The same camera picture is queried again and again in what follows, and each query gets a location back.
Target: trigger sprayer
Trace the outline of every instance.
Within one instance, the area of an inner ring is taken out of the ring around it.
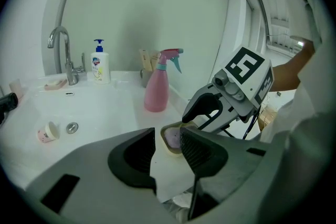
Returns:
[[[165,110],[169,97],[169,82],[167,76],[167,60],[171,60],[177,70],[181,72],[179,56],[183,53],[183,49],[162,50],[159,63],[157,63],[151,78],[148,81],[144,99],[144,106],[152,112],[160,112]]]

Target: chrome faucet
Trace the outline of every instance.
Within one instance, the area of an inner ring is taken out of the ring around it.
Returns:
[[[74,64],[71,62],[70,59],[70,40],[69,40],[69,34],[66,28],[63,26],[57,26],[50,34],[49,40],[48,40],[48,48],[52,49],[54,47],[55,37],[58,35],[58,33],[62,33],[64,35],[64,41],[65,41],[65,70],[67,73],[69,85],[75,85],[78,83],[78,73],[84,72],[84,67],[77,67],[74,68]]]

